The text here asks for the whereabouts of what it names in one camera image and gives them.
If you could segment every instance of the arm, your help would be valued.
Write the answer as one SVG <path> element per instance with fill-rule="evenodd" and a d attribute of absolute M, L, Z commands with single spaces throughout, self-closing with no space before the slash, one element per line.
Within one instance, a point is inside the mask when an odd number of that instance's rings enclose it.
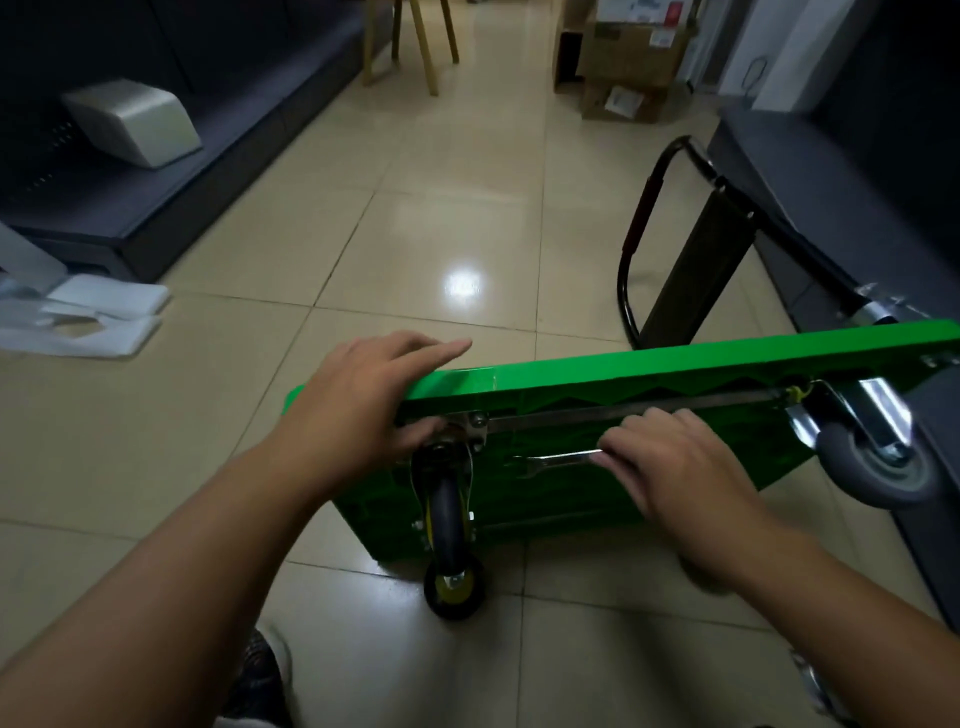
<path fill-rule="evenodd" d="M 414 381 L 469 345 L 399 331 L 337 347 L 263 443 L 12 660 L 0 674 L 0 724 L 210 725 L 304 526 L 443 424 L 397 429 L 394 415 Z"/>
<path fill-rule="evenodd" d="M 864 725 L 960 716 L 960 640 L 767 510 L 731 450 L 688 410 L 648 410 L 600 439 L 595 462 L 688 559 L 752 604 Z"/>

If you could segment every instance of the cardboard box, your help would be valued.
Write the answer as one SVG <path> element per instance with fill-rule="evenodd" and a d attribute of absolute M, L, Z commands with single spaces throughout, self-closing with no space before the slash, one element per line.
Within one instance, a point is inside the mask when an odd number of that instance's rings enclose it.
<path fill-rule="evenodd" d="M 564 30 L 582 33 L 593 3 L 594 0 L 564 0 L 564 9 L 560 13 Z"/>
<path fill-rule="evenodd" d="M 585 119 L 656 124 L 669 97 L 664 88 L 630 88 L 615 81 L 587 81 L 580 103 Z"/>
<path fill-rule="evenodd" d="M 694 0 L 597 0 L 597 21 L 678 28 L 686 25 L 694 4 Z"/>
<path fill-rule="evenodd" d="M 584 42 L 583 25 L 579 30 L 568 28 L 561 14 L 553 41 L 553 90 L 557 93 L 580 90 L 584 77 L 577 75 L 580 48 Z"/>
<path fill-rule="evenodd" d="M 667 88 L 677 77 L 696 26 L 663 28 L 638 23 L 600 23 L 591 12 L 584 28 L 577 75 L 612 79 L 638 88 Z"/>

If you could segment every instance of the bolt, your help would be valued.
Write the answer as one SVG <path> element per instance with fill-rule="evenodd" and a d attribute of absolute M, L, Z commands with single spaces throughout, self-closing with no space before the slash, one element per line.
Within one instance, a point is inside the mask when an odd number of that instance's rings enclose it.
<path fill-rule="evenodd" d="M 456 576 L 445 576 L 444 581 L 448 589 L 456 589 L 464 583 L 464 574 L 458 573 Z"/>

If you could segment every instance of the gray sofa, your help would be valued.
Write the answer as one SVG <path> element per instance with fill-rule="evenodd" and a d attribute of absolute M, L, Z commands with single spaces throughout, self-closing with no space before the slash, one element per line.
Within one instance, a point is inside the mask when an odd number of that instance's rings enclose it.
<path fill-rule="evenodd" d="M 0 220 L 74 270 L 157 280 L 359 72 L 362 37 L 358 0 L 0 0 Z M 117 77 L 176 93 L 203 149 L 159 170 L 94 149 L 58 94 Z"/>

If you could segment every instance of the dark gray furniture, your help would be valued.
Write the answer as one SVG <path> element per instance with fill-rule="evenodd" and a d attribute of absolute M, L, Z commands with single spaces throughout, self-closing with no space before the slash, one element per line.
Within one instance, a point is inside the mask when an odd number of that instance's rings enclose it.
<path fill-rule="evenodd" d="M 960 3 L 889 0 L 809 115 L 730 107 L 709 145 L 721 171 L 779 211 L 859 283 L 960 320 Z M 841 326 L 835 302 L 762 237 L 757 249 L 800 331 Z M 910 398 L 953 479 L 895 519 L 944 618 L 960 627 L 960 371 Z"/>
<path fill-rule="evenodd" d="M 0 220 L 77 270 L 157 280 L 359 72 L 362 38 L 349 0 L 0 0 Z M 116 77 L 176 93 L 204 148 L 159 170 L 94 149 L 57 95 Z"/>

